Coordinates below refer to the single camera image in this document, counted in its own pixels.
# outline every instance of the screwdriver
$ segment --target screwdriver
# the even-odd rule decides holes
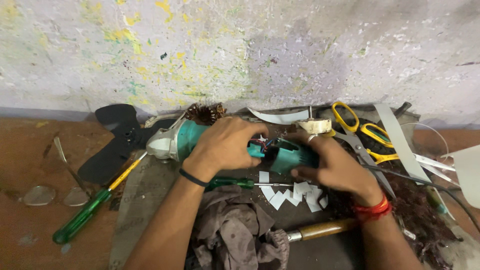
[[[210,185],[205,189],[205,191],[210,191],[216,187],[223,185],[239,185],[243,189],[253,189],[254,186],[293,186],[293,184],[281,184],[281,183],[255,183],[253,179],[250,178],[233,178],[226,176],[215,176],[211,181]]]
[[[68,243],[77,232],[89,221],[93,215],[98,211],[100,206],[112,197],[111,191],[115,189],[128,174],[140,163],[140,161],[147,155],[143,153],[130,167],[128,167],[109,187],[102,188],[96,194],[95,198],[87,202],[84,207],[77,212],[77,214],[67,222],[63,227],[56,231],[52,239],[57,244]]]

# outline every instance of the teal angle grinder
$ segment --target teal angle grinder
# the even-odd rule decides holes
[[[148,140],[147,152],[160,160],[184,161],[193,151],[202,133],[209,127],[182,119],[170,129],[159,129]],[[299,165],[318,167],[318,155],[309,147],[282,138],[274,139],[266,150],[252,142],[246,147],[250,156],[261,158],[263,163],[271,164],[272,172],[288,174]]]

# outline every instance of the black cable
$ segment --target black cable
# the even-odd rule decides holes
[[[458,199],[457,196],[455,196],[455,194],[453,194],[452,191],[448,190],[448,188],[444,188],[441,185],[437,185],[437,184],[434,184],[434,183],[431,183],[431,182],[428,182],[428,181],[425,181],[425,180],[422,180],[422,179],[419,179],[419,178],[411,177],[411,176],[408,176],[408,175],[403,175],[401,173],[397,173],[397,172],[394,172],[392,170],[380,168],[380,167],[377,167],[377,166],[362,165],[362,167],[367,168],[367,169],[371,169],[371,170],[377,170],[377,171],[382,171],[382,172],[386,172],[386,173],[391,173],[391,174],[409,179],[411,181],[421,183],[421,184],[425,184],[425,185],[429,185],[429,186],[433,186],[436,189],[440,189],[441,191],[445,191],[450,197],[452,197],[452,199],[454,199],[463,208],[463,210],[467,213],[467,215],[472,220],[473,225],[475,225],[475,227],[477,228],[477,230],[480,233],[480,226],[478,224],[477,219],[473,216],[472,212],[470,212],[470,210],[463,204],[463,202],[460,199]]]

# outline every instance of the gray rag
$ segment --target gray rag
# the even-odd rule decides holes
[[[270,231],[274,223],[238,185],[220,186],[202,198],[192,247],[203,270],[283,270],[288,237],[284,230]]]

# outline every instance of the red thread bracelet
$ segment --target red thread bracelet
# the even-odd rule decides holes
[[[355,205],[353,208],[357,214],[357,218],[361,222],[376,221],[382,216],[392,211],[392,205],[387,200],[385,194],[382,201],[375,206],[364,207],[360,205]]]

